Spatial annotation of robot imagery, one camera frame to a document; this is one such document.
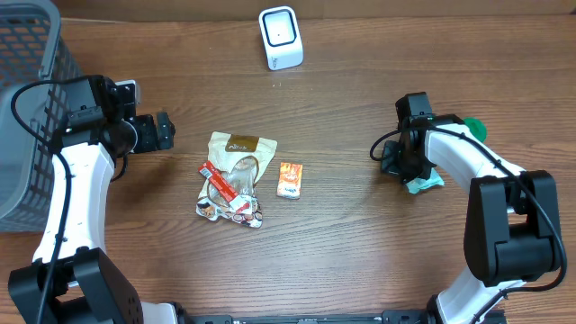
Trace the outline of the green lidded jar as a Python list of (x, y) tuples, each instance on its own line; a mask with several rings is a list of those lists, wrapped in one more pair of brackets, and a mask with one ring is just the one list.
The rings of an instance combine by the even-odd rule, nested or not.
[(487, 128), (484, 123), (473, 117), (466, 117), (463, 119), (464, 124), (468, 127), (471, 134), (480, 142), (484, 142), (487, 138)]

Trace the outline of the red snack packet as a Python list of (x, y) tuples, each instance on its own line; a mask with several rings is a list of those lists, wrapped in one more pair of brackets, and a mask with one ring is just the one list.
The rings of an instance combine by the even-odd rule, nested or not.
[(198, 171), (219, 192), (220, 196), (229, 204), (233, 212), (248, 212), (248, 209), (251, 207), (251, 200), (240, 196), (233, 186), (224, 179), (221, 172), (211, 161), (204, 162), (198, 168)]

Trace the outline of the mint green wipes pack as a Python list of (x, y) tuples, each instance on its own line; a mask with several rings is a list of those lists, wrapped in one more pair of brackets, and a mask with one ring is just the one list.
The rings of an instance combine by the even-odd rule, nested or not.
[(445, 185), (444, 180), (434, 168), (431, 169), (430, 177), (428, 179), (422, 179), (417, 177), (405, 184), (410, 194), (418, 194), (432, 187), (444, 186), (444, 185)]

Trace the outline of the brown snack packets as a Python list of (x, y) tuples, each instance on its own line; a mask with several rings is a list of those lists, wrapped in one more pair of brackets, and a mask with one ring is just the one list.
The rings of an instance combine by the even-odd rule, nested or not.
[(195, 204), (196, 213), (210, 221), (224, 219), (252, 229), (260, 228), (263, 213), (257, 199), (256, 186), (274, 158), (276, 148), (277, 142), (272, 139), (215, 131), (208, 143), (206, 161), (212, 162), (240, 196), (251, 200), (251, 207), (247, 213), (233, 212), (202, 175), (204, 184)]

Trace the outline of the orange Kleenex tissue pack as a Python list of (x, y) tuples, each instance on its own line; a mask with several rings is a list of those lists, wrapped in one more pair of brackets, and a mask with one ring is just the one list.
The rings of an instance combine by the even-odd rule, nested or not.
[(282, 162), (276, 194), (279, 197), (298, 200), (301, 197), (303, 165)]

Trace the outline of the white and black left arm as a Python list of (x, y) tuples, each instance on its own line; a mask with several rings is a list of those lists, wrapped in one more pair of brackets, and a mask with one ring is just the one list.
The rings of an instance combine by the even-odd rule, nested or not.
[(133, 80), (41, 80), (3, 96), (1, 218), (39, 212), (31, 264), (13, 270), (9, 295), (28, 323), (182, 323), (172, 302), (149, 303), (107, 256), (110, 184), (131, 154), (171, 149), (166, 113), (137, 115)]

